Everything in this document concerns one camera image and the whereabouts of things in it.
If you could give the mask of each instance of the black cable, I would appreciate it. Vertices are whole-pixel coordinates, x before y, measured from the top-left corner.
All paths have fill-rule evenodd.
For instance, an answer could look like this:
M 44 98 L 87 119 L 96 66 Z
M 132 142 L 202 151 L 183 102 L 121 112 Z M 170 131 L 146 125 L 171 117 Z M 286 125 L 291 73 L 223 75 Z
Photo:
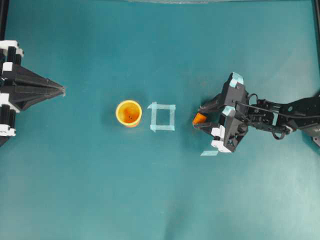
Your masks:
M 252 93 L 252 94 L 250 94 L 249 96 L 248 96 L 248 103 L 250 103 L 250 98 L 252 97 L 252 96 L 255 96 L 256 97 L 256 103 L 258 103 L 258 95 L 257 94 L 255 94 L 255 93 Z
M 248 105 L 248 104 L 244 104 L 242 102 L 236 101 L 237 104 L 240 104 L 242 106 L 246 106 L 248 108 L 252 108 L 252 109 L 259 109 L 262 111 L 266 111 L 266 112 L 270 112 L 270 113 L 274 113 L 274 114 L 278 114 L 280 116 L 286 117 L 286 118 L 291 118 L 291 119 L 316 119 L 316 118 L 320 118 L 320 115 L 314 115 L 314 116 L 295 116 L 295 115 L 287 115 L 287 114 L 283 114 L 283 113 L 279 113 L 277 111 L 274 110 L 269 110 L 269 109 L 265 109 L 262 107 L 258 107 L 258 106 L 252 106 L 252 105 Z

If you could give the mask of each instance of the yellow cup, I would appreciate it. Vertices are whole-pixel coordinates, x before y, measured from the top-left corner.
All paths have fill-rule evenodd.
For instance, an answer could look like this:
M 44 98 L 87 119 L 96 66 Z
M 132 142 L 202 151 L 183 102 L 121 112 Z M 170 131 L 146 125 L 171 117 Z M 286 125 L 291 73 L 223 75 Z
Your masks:
M 116 107 L 115 116 L 121 124 L 134 128 L 140 123 L 142 109 L 136 101 L 125 100 Z

